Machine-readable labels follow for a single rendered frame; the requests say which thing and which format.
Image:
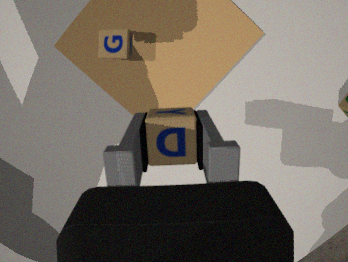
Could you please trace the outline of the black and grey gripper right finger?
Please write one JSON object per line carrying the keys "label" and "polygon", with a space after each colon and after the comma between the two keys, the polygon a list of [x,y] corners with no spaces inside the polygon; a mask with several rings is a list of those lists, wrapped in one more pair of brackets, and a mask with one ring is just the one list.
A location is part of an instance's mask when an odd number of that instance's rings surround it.
{"label": "black and grey gripper right finger", "polygon": [[207,110],[196,115],[197,163],[206,183],[239,181],[240,146],[235,140],[224,141]]}

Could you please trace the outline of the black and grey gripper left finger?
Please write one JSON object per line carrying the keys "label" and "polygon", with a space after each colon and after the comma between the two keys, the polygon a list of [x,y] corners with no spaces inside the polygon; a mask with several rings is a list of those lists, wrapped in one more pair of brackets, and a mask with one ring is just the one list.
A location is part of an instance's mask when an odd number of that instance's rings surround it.
{"label": "black and grey gripper left finger", "polygon": [[135,113],[119,145],[104,150],[107,187],[140,186],[142,173],[148,168],[147,113]]}

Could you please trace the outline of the tan flat mat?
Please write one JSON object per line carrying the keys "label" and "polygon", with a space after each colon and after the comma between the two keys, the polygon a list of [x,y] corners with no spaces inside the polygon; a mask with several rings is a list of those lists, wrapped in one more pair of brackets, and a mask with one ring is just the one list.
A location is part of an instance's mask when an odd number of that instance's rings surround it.
{"label": "tan flat mat", "polygon": [[[131,59],[98,58],[115,28]],[[230,0],[90,0],[54,47],[134,116],[193,109],[263,34]]]}

